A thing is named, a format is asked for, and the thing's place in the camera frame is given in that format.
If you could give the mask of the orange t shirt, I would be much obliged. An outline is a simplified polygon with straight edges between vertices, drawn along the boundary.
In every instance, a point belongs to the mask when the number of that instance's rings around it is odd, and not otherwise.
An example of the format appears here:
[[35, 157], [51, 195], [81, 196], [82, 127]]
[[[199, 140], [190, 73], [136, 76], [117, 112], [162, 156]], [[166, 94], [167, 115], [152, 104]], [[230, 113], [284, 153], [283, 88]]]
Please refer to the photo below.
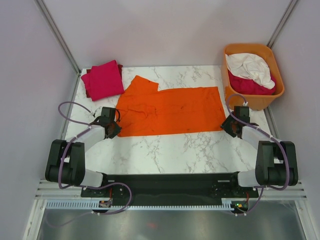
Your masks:
[[215, 132], [226, 115], [213, 87], [158, 89], [158, 83], [135, 76], [119, 97], [119, 137]]

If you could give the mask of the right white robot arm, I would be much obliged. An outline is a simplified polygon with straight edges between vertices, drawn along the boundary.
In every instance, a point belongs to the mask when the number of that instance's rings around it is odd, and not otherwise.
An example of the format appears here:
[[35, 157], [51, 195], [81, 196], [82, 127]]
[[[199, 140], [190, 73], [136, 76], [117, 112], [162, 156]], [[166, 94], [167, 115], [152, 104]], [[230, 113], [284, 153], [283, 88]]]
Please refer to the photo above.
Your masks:
[[281, 141], [251, 123], [249, 107], [235, 106], [220, 127], [257, 150], [255, 168], [236, 173], [236, 180], [229, 184], [233, 196], [242, 196], [247, 187], [265, 186], [281, 191], [298, 183], [295, 144]]

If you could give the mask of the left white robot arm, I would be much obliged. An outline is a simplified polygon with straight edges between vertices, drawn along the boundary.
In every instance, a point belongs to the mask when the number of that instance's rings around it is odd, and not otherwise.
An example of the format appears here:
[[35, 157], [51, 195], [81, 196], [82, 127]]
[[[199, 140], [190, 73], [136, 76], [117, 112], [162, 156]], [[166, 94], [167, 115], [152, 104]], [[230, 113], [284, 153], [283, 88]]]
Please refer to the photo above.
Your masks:
[[99, 197], [106, 196], [110, 185], [104, 174], [86, 168], [86, 152], [105, 139], [113, 139], [122, 130], [120, 111], [103, 107], [101, 114], [85, 130], [68, 140], [56, 139], [51, 143], [45, 169], [45, 179], [68, 187], [87, 187]]

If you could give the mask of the orange plastic basket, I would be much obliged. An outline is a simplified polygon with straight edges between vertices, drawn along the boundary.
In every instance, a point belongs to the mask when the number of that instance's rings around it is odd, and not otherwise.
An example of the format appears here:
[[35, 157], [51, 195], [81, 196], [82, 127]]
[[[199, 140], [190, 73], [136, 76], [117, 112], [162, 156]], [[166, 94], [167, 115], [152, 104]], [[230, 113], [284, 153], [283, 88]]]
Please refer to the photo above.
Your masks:
[[227, 101], [228, 97], [237, 92], [232, 88], [227, 69], [226, 55], [250, 53], [256, 54], [263, 58], [269, 69], [271, 75], [275, 78], [275, 93], [273, 95], [247, 95], [244, 97], [248, 102], [248, 106], [254, 111], [261, 111], [267, 108], [275, 99], [282, 96], [285, 92], [285, 86], [277, 65], [276, 58], [273, 51], [259, 43], [231, 43], [224, 47], [222, 55], [222, 66], [220, 68], [222, 85], [224, 92], [224, 99]]

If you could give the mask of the crimson t shirt in basket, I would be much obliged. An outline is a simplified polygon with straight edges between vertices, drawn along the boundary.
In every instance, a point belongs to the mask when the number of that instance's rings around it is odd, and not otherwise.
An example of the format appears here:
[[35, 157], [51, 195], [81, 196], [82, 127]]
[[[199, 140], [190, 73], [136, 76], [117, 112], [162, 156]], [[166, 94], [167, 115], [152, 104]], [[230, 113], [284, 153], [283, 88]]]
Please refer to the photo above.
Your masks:
[[276, 86], [268, 89], [254, 82], [252, 79], [245, 79], [234, 76], [228, 70], [230, 86], [233, 90], [242, 95], [273, 95], [276, 92]]

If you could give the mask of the white t shirt in basket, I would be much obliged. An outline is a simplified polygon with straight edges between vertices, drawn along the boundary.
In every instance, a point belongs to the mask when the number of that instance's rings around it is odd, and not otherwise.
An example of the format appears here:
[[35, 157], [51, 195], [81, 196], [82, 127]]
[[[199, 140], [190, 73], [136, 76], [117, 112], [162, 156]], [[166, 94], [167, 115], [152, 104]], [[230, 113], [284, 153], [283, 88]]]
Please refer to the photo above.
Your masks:
[[271, 78], [271, 72], [266, 61], [253, 53], [225, 54], [227, 69], [235, 77], [253, 80], [259, 86], [273, 89], [275, 82]]

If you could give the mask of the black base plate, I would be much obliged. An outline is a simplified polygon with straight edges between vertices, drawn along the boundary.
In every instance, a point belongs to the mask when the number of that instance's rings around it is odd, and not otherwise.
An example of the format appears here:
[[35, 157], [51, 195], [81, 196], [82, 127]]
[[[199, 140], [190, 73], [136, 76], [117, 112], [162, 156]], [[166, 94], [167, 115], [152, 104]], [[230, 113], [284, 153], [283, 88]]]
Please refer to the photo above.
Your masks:
[[223, 199], [254, 199], [251, 187], [238, 185], [235, 173], [105, 174], [105, 189], [82, 190], [83, 198], [112, 199], [113, 206], [219, 206]]

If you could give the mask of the aluminium rail frame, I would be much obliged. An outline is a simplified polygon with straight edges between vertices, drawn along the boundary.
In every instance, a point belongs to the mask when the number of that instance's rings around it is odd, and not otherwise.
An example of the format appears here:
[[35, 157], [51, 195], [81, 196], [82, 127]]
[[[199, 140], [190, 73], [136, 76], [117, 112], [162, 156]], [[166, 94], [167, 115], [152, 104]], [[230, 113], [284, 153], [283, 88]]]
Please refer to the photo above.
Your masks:
[[[60, 199], [60, 200], [78, 200], [81, 198], [81, 188], [69, 187], [60, 189], [57, 183], [41, 180], [39, 182], [35, 199]], [[262, 200], [275, 201], [275, 200], [306, 200], [307, 195], [301, 182], [296, 186], [289, 186], [285, 190], [279, 191], [271, 188], [266, 188], [262, 194]]]

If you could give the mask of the right corner aluminium post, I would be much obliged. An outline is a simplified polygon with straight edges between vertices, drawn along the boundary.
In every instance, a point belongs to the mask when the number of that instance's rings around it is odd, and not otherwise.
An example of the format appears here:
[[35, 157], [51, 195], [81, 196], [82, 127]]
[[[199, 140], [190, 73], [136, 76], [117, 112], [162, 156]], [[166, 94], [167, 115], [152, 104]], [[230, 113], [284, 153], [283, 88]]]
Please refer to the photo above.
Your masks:
[[300, 3], [300, 0], [290, 0], [289, 1], [289, 4], [287, 5], [284, 13], [282, 14], [278, 24], [276, 25], [271, 37], [269, 38], [269, 40], [267, 42], [266, 46], [268, 48], [272, 49], [274, 47], [277, 39], [281, 35], [282, 31], [284, 30], [286, 24], [288, 23], [291, 15], [295, 11], [295, 9], [299, 3]]

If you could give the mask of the corner aluminium post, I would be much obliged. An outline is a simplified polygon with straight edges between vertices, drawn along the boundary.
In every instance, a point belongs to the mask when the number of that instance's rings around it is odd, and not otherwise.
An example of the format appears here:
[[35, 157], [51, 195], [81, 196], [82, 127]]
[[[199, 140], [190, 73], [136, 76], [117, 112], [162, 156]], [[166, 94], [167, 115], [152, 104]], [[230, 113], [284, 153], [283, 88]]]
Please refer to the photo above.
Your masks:
[[44, 20], [48, 24], [51, 32], [53, 33], [55, 39], [57, 40], [59, 46], [63, 50], [65, 56], [67, 57], [69, 63], [72, 66], [72, 69], [79, 75], [81, 73], [81, 69], [79, 65], [77, 64], [75, 58], [73, 57], [70, 48], [68, 47], [61, 31], [59, 30], [52, 14], [49, 11], [49, 8], [47, 7], [44, 0], [34, 0], [34, 3], [37, 5], [38, 9], [40, 10], [42, 16], [44, 17]]
[[284, 13], [282, 14], [278, 24], [276, 25], [271, 37], [269, 38], [269, 40], [267, 42], [266, 46], [268, 48], [272, 49], [274, 47], [277, 39], [281, 35], [282, 31], [284, 30], [286, 24], [288, 23], [291, 15], [295, 11], [295, 9], [299, 3], [300, 3], [300, 0], [290, 0], [289, 1], [289, 4], [287, 5]]

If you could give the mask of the left corner aluminium post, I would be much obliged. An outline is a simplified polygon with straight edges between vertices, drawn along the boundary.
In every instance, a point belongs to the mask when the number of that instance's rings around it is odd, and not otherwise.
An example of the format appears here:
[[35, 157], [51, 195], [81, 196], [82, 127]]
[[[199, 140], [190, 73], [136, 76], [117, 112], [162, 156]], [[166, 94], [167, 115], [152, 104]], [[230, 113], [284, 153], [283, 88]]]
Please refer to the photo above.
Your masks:
[[69, 63], [72, 66], [72, 69], [79, 75], [81, 73], [81, 69], [79, 65], [77, 64], [75, 58], [73, 57], [70, 48], [68, 47], [61, 31], [59, 30], [52, 14], [49, 11], [49, 8], [47, 7], [44, 0], [34, 0], [34, 3], [37, 5], [38, 9], [40, 10], [42, 16], [44, 17], [44, 20], [48, 24], [51, 32], [53, 33], [55, 39], [57, 40], [59, 46], [63, 50], [65, 56], [67, 57]]

